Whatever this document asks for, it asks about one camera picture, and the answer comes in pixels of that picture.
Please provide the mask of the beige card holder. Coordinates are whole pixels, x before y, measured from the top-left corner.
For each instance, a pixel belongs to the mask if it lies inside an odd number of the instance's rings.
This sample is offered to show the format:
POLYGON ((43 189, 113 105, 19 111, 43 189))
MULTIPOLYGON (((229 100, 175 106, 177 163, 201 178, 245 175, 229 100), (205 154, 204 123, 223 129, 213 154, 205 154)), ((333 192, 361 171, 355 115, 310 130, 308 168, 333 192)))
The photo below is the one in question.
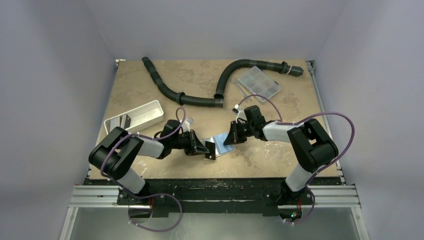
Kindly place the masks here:
POLYGON ((234 152, 236 150, 235 145, 224 145, 224 141, 227 138, 228 133, 220 133, 211 137, 203 138, 200 141, 206 146, 205 142, 214 143, 215 145, 215 154, 214 158, 218 158, 222 155, 229 154, 231 152, 234 152))

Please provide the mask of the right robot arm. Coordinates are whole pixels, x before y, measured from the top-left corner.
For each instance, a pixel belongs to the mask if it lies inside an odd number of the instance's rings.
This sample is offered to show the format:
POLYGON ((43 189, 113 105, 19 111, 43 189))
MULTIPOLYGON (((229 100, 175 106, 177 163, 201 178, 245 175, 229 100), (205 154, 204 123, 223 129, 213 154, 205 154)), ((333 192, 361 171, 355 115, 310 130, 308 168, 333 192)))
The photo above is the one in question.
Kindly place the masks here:
POLYGON ((291 144, 297 165, 282 182, 280 191, 282 200, 288 204, 298 200, 312 175, 339 154, 336 144, 315 118, 286 125, 267 121, 257 105, 238 107, 235 111, 236 119, 230 123, 225 146, 245 143, 249 137, 291 144))

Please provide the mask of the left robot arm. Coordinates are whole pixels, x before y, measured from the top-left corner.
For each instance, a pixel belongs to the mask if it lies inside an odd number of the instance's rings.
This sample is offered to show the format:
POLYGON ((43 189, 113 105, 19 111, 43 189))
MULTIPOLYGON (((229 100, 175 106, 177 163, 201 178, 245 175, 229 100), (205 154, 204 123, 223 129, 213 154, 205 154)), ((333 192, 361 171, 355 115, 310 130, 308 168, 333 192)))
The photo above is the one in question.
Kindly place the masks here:
POLYGON ((89 154, 88 162, 100 170, 100 173, 119 183, 128 190, 129 197, 138 205, 149 199, 149 184, 132 169, 137 156, 162 160, 172 150, 182 150, 187 156, 203 155, 215 160, 216 144, 201 141, 196 132, 185 128, 181 120, 166 122, 159 138, 150 138, 129 133, 121 127, 115 127, 89 154))

